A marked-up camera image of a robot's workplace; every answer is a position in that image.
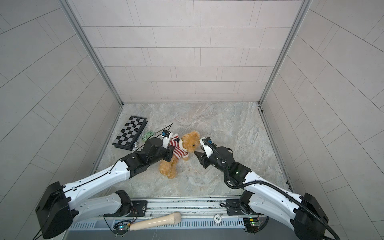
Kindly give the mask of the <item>knitted american flag sweater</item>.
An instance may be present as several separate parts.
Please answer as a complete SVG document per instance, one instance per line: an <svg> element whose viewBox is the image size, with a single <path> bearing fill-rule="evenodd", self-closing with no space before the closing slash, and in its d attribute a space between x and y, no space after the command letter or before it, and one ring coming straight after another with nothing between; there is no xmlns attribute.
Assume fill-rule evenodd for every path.
<svg viewBox="0 0 384 240"><path fill-rule="evenodd" d="M170 139L169 145L175 147L173 150L173 155L179 160L182 158L187 161L189 159L189 152L183 147L183 140L179 137L178 134L175 134Z"/></svg>

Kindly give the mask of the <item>tan plush teddy bear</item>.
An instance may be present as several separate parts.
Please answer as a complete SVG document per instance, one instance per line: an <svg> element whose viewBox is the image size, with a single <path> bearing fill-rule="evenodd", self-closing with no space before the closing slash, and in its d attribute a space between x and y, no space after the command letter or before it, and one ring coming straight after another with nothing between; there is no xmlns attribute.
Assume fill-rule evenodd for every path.
<svg viewBox="0 0 384 240"><path fill-rule="evenodd" d="M183 140L183 147L187 149L189 154L193 154L194 151L200 146L200 133L197 131L187 133L180 138ZM178 161L179 160L174 155L169 163L162 160L159 165L159 172L162 175L167 176L169 179L175 178L177 176Z"/></svg>

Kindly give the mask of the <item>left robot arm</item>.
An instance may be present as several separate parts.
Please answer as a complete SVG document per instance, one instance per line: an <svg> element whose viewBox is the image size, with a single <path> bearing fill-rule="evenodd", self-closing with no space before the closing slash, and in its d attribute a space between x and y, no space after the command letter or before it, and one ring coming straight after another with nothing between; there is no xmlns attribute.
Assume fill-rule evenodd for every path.
<svg viewBox="0 0 384 240"><path fill-rule="evenodd" d="M171 161L175 147L168 143L161 138L149 139L142 150L118 159L111 167L98 173L64 185L60 182L50 184L35 210L40 230L34 239L54 238L74 222L94 216L128 214L131 203L124 191L118 191L110 197L93 199L92 196L146 171L160 160Z"/></svg>

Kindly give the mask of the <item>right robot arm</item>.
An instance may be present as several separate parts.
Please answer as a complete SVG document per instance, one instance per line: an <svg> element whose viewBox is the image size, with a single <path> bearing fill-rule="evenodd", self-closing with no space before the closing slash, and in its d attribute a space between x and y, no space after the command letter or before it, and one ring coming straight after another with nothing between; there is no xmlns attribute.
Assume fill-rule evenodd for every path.
<svg viewBox="0 0 384 240"><path fill-rule="evenodd" d="M240 208L246 214L266 215L293 230L301 240L324 240L328 217L317 199L306 193L301 196L282 189L235 161L226 147L204 152L195 151L200 164L213 166L224 174L224 182L231 189L243 189Z"/></svg>

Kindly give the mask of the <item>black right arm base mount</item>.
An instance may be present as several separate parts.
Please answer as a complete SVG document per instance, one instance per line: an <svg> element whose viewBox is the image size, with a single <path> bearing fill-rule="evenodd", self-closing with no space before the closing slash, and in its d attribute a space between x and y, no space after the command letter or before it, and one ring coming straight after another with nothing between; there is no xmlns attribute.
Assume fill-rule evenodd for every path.
<svg viewBox="0 0 384 240"><path fill-rule="evenodd" d="M227 210L228 216L249 216L262 215L254 212L250 205L250 199L253 193L244 191L239 199L227 199L224 203L220 203L220 207Z"/></svg>

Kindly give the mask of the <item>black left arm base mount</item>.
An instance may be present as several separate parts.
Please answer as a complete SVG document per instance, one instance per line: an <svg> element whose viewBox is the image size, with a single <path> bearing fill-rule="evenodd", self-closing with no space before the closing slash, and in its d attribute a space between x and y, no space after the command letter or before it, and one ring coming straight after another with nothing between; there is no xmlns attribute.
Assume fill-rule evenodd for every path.
<svg viewBox="0 0 384 240"><path fill-rule="evenodd" d="M122 204L113 214L104 214L104 217L144 217L148 201L133 201L124 190L116 191L115 194L120 198Z"/></svg>

